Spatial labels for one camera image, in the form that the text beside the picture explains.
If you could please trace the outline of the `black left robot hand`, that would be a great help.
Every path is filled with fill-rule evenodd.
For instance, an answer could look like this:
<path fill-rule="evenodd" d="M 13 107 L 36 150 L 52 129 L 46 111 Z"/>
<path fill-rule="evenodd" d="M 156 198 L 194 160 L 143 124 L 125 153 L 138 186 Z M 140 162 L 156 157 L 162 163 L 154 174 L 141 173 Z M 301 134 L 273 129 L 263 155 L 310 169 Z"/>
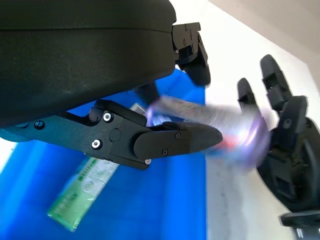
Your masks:
<path fill-rule="evenodd" d="M 177 24 L 168 0 L 3 0 L 0 136 L 38 140 L 145 170 L 150 159 L 206 150 L 223 137 L 199 123 L 147 118 L 107 96 L 135 90 L 150 104 L 156 80 L 181 67 L 211 82 L 198 22 Z"/>

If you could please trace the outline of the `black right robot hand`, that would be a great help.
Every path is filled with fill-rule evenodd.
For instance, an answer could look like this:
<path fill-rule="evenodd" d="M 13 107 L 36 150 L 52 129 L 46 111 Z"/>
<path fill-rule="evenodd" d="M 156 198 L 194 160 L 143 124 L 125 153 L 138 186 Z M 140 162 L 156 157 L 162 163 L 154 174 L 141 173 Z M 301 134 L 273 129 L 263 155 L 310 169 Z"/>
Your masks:
<path fill-rule="evenodd" d="M 294 96 L 276 60 L 260 60 L 262 81 L 279 121 L 270 131 L 267 154 L 257 171 L 267 188 L 289 210 L 283 226 L 320 227 L 320 132 L 307 117 L 308 101 Z"/>

